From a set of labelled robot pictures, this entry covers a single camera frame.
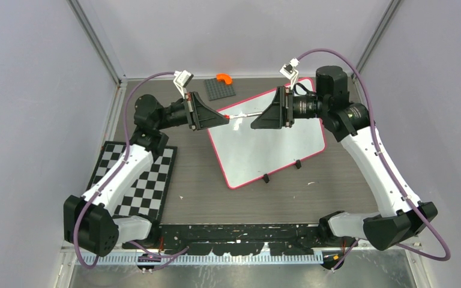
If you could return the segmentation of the red capped white marker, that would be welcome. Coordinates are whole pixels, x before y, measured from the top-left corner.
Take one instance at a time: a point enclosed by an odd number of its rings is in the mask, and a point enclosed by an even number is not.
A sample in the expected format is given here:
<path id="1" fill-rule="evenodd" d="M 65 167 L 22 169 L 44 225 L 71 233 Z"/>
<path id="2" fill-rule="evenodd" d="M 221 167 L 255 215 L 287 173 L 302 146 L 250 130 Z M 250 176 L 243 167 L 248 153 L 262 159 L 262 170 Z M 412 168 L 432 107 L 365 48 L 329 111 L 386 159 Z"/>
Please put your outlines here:
<path id="1" fill-rule="evenodd" d="M 225 118 L 231 120 L 231 119 L 239 119 L 239 118 L 248 118 L 248 117 L 257 117 L 261 115 L 261 112 L 256 112 L 256 113 L 240 113 L 237 115 L 224 115 Z"/>

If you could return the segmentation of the pink framed whiteboard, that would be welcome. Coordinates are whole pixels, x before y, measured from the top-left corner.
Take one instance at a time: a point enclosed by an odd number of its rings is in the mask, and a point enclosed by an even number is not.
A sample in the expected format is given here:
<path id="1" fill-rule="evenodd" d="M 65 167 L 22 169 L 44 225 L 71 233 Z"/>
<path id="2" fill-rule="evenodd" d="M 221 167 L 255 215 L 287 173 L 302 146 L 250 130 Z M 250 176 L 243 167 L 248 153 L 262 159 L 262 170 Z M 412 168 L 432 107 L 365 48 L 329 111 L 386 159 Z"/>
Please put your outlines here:
<path id="1" fill-rule="evenodd" d="M 272 102 L 275 89 L 219 109 L 223 115 L 262 112 Z M 231 119 L 208 130 L 226 185 L 237 189 L 269 176 L 297 160 L 325 150 L 324 128 L 316 119 L 297 119 L 291 128 L 254 130 L 256 117 Z"/>

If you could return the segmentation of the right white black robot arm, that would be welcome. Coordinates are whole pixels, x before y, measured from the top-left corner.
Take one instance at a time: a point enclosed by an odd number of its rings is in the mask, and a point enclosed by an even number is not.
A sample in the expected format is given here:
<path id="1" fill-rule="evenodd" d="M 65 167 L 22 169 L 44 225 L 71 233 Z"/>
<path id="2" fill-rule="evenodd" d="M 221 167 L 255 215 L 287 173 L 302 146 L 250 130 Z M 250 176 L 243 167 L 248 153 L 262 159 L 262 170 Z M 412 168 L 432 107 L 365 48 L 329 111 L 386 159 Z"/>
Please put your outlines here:
<path id="1" fill-rule="evenodd" d="M 432 221 L 438 210 L 432 202 L 422 202 L 405 184 L 382 145 L 378 131 L 370 123 L 367 107 L 349 99 L 348 76 L 339 66 L 316 70 L 316 88 L 304 90 L 297 83 L 279 86 L 271 104 L 251 123 L 251 128 L 291 128 L 297 119 L 317 118 L 331 132 L 352 159 L 369 185 L 378 211 L 371 214 L 333 212 L 319 220 L 319 240 L 336 245 L 343 237 L 365 239 L 384 251 L 413 236 Z"/>

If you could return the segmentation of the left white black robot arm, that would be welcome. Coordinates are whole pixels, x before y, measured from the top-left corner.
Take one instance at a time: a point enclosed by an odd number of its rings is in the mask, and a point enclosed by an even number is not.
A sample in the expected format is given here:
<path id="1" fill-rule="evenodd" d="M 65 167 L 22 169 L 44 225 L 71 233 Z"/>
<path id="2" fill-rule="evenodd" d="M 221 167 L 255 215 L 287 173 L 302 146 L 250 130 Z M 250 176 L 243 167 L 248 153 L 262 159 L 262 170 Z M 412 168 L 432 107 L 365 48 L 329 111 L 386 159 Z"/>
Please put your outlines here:
<path id="1" fill-rule="evenodd" d="M 115 215 L 125 193 L 162 156 L 169 140 L 162 131 L 187 125 L 193 131 L 226 125 L 230 117 L 207 106 L 197 92 L 188 92 L 164 107 L 151 94 L 134 104 L 133 134 L 110 170 L 82 196 L 69 196 L 63 205 L 64 238 L 77 253 L 107 256 L 117 244 L 138 241 L 154 248 L 160 240 L 158 222 L 139 214 Z"/>

